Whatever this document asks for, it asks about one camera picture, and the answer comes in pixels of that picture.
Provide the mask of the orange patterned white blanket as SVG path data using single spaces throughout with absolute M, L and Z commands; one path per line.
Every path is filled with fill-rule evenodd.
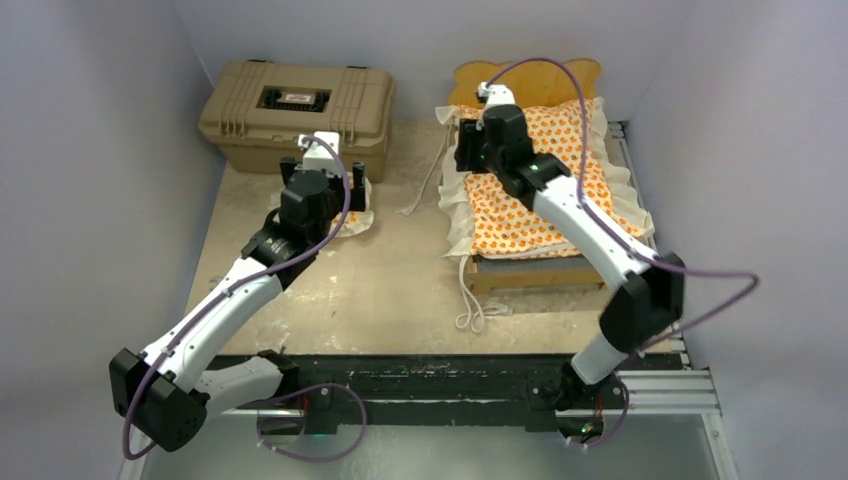
M 604 100 L 592 98 L 586 107 L 586 118 L 575 100 L 526 108 L 533 146 L 538 152 L 555 154 L 574 175 L 581 175 L 584 194 L 631 236 L 646 241 L 654 232 L 654 222 L 639 205 L 629 169 L 614 164 L 607 152 Z M 436 110 L 445 134 L 433 165 L 442 171 L 438 206 L 451 222 L 448 256 L 466 265 L 473 256 L 511 262 L 578 255 L 578 249 L 550 222 L 507 195 L 494 175 L 457 171 L 453 155 L 459 123 L 479 115 L 478 109 L 466 105 Z

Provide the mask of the wooden pet bed frame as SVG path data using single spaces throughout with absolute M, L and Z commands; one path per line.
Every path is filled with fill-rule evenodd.
M 599 97 L 595 82 L 601 75 L 600 64 L 593 59 L 573 59 L 565 64 L 568 72 L 541 61 L 527 62 L 514 69 L 504 64 L 475 61 L 457 68 L 455 86 L 448 97 L 449 105 L 466 105 L 481 110 L 475 92 L 481 82 L 490 80 L 509 87 L 524 110 L 534 106 L 555 106 L 569 100 L 578 102 L 577 95 L 588 100 Z M 590 285 L 603 282 L 594 269 L 570 271 L 482 272 L 471 257 L 465 267 L 465 278 L 476 295 L 487 295 L 494 289 L 563 285 Z

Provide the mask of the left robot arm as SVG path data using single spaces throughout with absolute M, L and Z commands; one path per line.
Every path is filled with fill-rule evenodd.
M 122 349 L 109 363 L 113 405 L 124 419 L 123 455 L 173 452 L 209 418 L 259 401 L 284 409 L 297 399 L 298 368 L 273 351 L 219 370 L 222 347 L 284 292 L 336 236 L 366 193 L 364 166 L 343 172 L 280 162 L 280 205 L 243 247 L 223 280 L 186 317 L 139 353 Z

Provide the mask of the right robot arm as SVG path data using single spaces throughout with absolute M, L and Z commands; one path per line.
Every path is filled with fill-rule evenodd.
M 537 152 L 521 108 L 498 105 L 459 124 L 460 171 L 495 175 L 504 192 L 554 226 L 600 274 L 612 297 L 600 332 L 563 370 L 561 392 L 576 407 L 596 399 L 600 382 L 683 313 L 683 261 L 628 234 L 587 196 L 551 153 Z

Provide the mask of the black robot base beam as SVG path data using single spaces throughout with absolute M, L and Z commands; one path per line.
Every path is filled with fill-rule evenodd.
M 341 425 L 521 427 L 594 437 L 602 417 L 627 406 L 609 376 L 579 385 L 568 354 L 269 354 L 283 379 L 247 406 L 297 409 L 309 434 Z

